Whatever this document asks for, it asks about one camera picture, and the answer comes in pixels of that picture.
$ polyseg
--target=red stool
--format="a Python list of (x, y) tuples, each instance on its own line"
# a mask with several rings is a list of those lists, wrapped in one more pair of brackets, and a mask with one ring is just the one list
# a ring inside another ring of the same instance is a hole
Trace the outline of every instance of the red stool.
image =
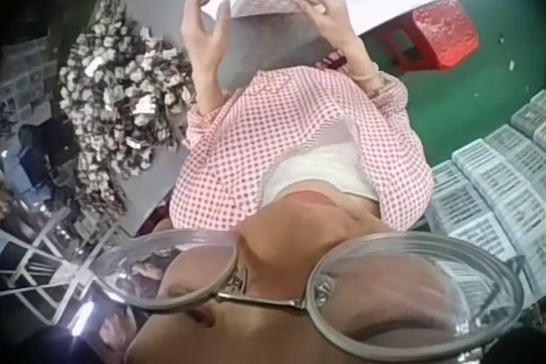
[[(397, 32), (405, 33), (416, 47), (416, 60), (396, 45)], [(375, 36), (403, 72), (455, 67), (479, 45), (478, 33), (457, 0), (441, 0), (388, 21)]]

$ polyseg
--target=person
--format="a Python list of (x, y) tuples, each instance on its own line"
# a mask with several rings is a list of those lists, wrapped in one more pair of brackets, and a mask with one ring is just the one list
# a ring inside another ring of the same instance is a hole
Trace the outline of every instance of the person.
[[(207, 32), (200, 12), (207, 1), (187, 0), (184, 9), (196, 105), (171, 224), (231, 231), (237, 265), (247, 271), (246, 295), (300, 298), (313, 267), (334, 246), (405, 231), (423, 214), (433, 180), (405, 111), (407, 90), (378, 71), (351, 29), (343, 0), (317, 0), (322, 10), (302, 0), (318, 31), (346, 56), (349, 74), (303, 66), (260, 72), (228, 97), (217, 70), (228, 46), (229, 4), (221, 4)], [(206, 250), (192, 255), (172, 261), (160, 277), (158, 298), (200, 286), (223, 263)], [(359, 287), (383, 278), (388, 292)], [(332, 317), (355, 338), (414, 343), (415, 332), (390, 331), (397, 323), (417, 326), (421, 345), (449, 337), (442, 281), (423, 260), (378, 257), (336, 286), (342, 291), (334, 305), (343, 309)], [(409, 302), (393, 296), (416, 286), (430, 292)], [(215, 300), (152, 315), (126, 353), (130, 363), (186, 361), (363, 362), (326, 341), (309, 317)]]
[(370, 59), (345, 1), (295, 0), (345, 55), (347, 74), (307, 66), (259, 72), (230, 97), (217, 79), (229, 3), (209, 33), (200, 11), (207, 1), (184, 7), (196, 104), (171, 198), (173, 227), (229, 230), (286, 195), (313, 193), (352, 217), (409, 229), (430, 200), (432, 172), (410, 128), (407, 89)]
[(8, 184), (27, 205), (39, 207), (53, 200), (53, 182), (38, 126), (23, 124), (19, 128), (4, 154), (3, 166)]

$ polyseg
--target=pink checkered shirt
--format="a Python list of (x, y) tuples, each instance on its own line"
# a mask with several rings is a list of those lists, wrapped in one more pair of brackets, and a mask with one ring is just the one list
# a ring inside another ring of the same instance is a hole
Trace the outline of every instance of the pink checkered shirt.
[(410, 128), (408, 93), (381, 74), (370, 100), (344, 73), (298, 66), (259, 72), (216, 111), (192, 109), (190, 153), (171, 198), (175, 228), (229, 230), (259, 207), (264, 175), (285, 153), (311, 147), (340, 121), (358, 135), (360, 171), (379, 195), (381, 218), (407, 230), (422, 216), (433, 179)]

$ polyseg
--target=pile of metal parts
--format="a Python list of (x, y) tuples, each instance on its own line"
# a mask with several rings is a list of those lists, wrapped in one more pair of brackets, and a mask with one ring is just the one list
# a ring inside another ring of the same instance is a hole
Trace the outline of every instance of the pile of metal parts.
[(191, 65), (168, 42), (137, 30), (121, 0), (102, 0), (94, 22), (59, 72), (61, 109), (80, 146), (76, 196), (105, 220), (125, 212), (119, 178), (152, 164), (154, 149), (177, 149), (170, 117), (195, 93)]

